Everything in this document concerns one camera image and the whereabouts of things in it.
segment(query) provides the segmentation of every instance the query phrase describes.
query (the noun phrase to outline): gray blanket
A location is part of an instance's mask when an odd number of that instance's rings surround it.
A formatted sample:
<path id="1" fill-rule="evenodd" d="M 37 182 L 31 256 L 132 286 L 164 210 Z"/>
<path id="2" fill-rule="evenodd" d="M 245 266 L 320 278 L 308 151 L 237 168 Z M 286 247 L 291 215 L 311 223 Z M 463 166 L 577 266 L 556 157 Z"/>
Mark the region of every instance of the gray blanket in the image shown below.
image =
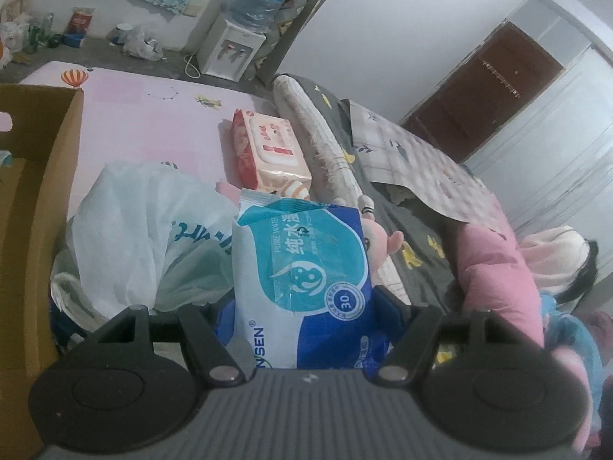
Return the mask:
<path id="1" fill-rule="evenodd" d="M 339 101 L 333 93 L 309 79 L 293 78 L 326 119 L 340 146 L 348 154 L 355 155 L 357 149 L 353 147 L 351 138 L 348 103 Z M 446 254 L 447 251 L 452 252 L 452 247 L 445 240 L 447 218 L 425 206 L 419 199 L 393 204 L 386 185 L 371 183 L 358 158 L 350 166 L 364 194 L 375 202 L 376 221 L 388 234 L 395 230 L 402 231 L 410 246 L 410 249 L 405 247 L 404 252 L 393 255 L 392 260 L 411 302 L 432 304 L 446 311 L 455 310 L 461 303 L 462 292 Z"/>

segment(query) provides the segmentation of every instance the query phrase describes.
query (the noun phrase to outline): black hair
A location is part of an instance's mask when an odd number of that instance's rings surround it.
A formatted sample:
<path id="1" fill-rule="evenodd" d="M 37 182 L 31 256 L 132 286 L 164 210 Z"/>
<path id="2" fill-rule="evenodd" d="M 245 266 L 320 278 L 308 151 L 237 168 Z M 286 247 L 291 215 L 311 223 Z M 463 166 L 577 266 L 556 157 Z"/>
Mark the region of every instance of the black hair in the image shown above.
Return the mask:
<path id="1" fill-rule="evenodd" d="M 598 242 L 595 240 L 588 240 L 587 244 L 590 246 L 590 252 L 587 255 L 587 259 L 568 289 L 556 296 L 558 305 L 580 299 L 594 288 L 598 276 L 598 267 L 596 265 L 596 260 L 598 259 Z"/>

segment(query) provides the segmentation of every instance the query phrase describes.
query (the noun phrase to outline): gray floor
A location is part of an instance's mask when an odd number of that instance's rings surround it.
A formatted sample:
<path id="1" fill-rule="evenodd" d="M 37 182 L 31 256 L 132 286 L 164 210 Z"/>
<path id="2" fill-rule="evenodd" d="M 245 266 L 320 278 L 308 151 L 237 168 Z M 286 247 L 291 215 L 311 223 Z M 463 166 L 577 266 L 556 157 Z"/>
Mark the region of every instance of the gray floor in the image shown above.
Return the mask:
<path id="1" fill-rule="evenodd" d="M 79 64 L 84 67 L 103 67 L 105 69 L 133 72 L 145 76 L 199 82 L 201 84 L 209 84 L 256 95 L 267 100 L 272 99 L 272 94 L 266 90 L 258 79 L 233 82 L 206 75 L 202 75 L 199 79 L 192 79 L 185 74 L 185 63 L 182 53 L 174 50 L 165 50 L 164 56 L 166 60 L 157 62 L 127 57 L 121 52 L 120 46 L 110 44 L 106 39 L 86 38 L 82 48 L 71 48 L 63 44 L 54 49 L 40 47 L 38 52 L 28 55 L 33 60 L 32 64 L 28 66 L 14 62 L 7 64 L 0 71 L 0 83 L 19 82 L 46 63 L 60 61 Z"/>

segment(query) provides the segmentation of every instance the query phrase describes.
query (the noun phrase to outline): brown door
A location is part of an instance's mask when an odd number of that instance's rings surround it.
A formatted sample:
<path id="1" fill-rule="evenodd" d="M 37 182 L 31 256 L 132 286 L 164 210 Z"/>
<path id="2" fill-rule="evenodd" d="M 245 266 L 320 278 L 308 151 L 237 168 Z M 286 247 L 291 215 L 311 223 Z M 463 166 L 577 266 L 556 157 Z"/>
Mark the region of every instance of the brown door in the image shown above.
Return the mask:
<path id="1" fill-rule="evenodd" d="M 543 91 L 561 70 L 551 55 L 509 22 L 403 127 L 459 163 Z"/>

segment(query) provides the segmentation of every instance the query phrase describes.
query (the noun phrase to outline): gray ribbed surface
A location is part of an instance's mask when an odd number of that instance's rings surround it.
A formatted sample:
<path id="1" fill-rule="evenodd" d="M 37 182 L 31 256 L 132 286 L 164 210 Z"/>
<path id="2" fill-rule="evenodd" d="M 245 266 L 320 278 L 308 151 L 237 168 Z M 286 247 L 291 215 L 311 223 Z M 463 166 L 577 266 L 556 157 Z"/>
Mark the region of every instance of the gray ribbed surface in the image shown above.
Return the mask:
<path id="1" fill-rule="evenodd" d="M 244 386 L 212 392 L 187 427 L 154 447 L 114 456 L 80 455 L 53 447 L 40 458 L 510 460 L 512 457 L 458 444 L 427 421 L 408 393 L 374 386 L 359 370 L 260 370 Z M 579 457 L 569 450 L 556 450 L 517 458 Z"/>

